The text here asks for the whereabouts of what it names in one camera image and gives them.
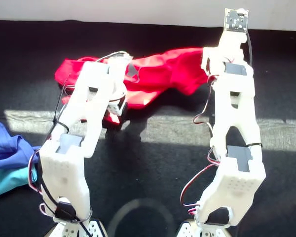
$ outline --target red fabric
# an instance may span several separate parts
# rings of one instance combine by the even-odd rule
[[[168,88],[176,88],[185,95],[191,95],[207,82],[207,76],[201,69],[202,53],[202,48],[181,48],[132,60],[124,79],[128,108],[141,109]],[[74,85],[83,63],[95,60],[97,58],[94,57],[65,59],[55,73],[55,80],[63,85],[68,77],[66,84]],[[113,115],[110,117],[113,118],[108,120],[116,120]]]

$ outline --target black carpet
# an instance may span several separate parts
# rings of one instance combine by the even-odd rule
[[[135,58],[188,46],[217,45],[221,28],[66,22],[0,21],[0,121],[10,133],[41,145],[51,125],[59,88],[54,73],[65,58],[103,56],[126,50]],[[296,32],[250,31],[266,180],[239,225],[238,236],[296,236]],[[248,57],[246,45],[245,56]],[[172,214],[185,183],[207,165],[209,133],[192,124],[208,88],[192,96],[169,89],[142,111],[129,111],[122,131],[103,130],[96,152],[85,161],[94,218],[107,227],[127,202],[151,198]],[[213,117],[213,100],[207,117]],[[83,125],[74,131],[81,133]],[[228,144],[240,142],[231,130]],[[200,198],[212,169],[192,185],[188,202]],[[0,237],[41,237],[52,221],[40,214],[39,196],[27,186],[0,196]],[[165,236],[168,227],[153,209],[138,209],[120,223],[116,236]],[[230,228],[234,235],[237,228]]]

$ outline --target red wire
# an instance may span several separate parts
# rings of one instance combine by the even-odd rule
[[[216,163],[212,163],[212,164],[209,164],[208,166],[206,166],[204,169],[202,169],[201,171],[199,171],[193,178],[191,178],[190,181],[188,181],[188,183],[184,186],[184,188],[182,189],[182,192],[181,192],[181,195],[180,195],[180,202],[181,202],[181,205],[183,206],[199,206],[199,204],[197,203],[193,203],[193,204],[184,204],[184,201],[183,201],[183,197],[184,197],[184,194],[186,193],[186,190],[188,189],[188,187],[202,174],[204,173],[204,171],[206,171],[208,168],[214,166],[214,165],[218,165]]]

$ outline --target teal fabric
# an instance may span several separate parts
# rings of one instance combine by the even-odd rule
[[[0,169],[0,195],[28,183],[28,168]],[[37,180],[36,169],[32,168],[32,181]]]

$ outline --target white wall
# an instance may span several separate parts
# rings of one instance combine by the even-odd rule
[[[80,20],[217,27],[245,8],[249,28],[296,31],[296,0],[0,0],[0,20]]]

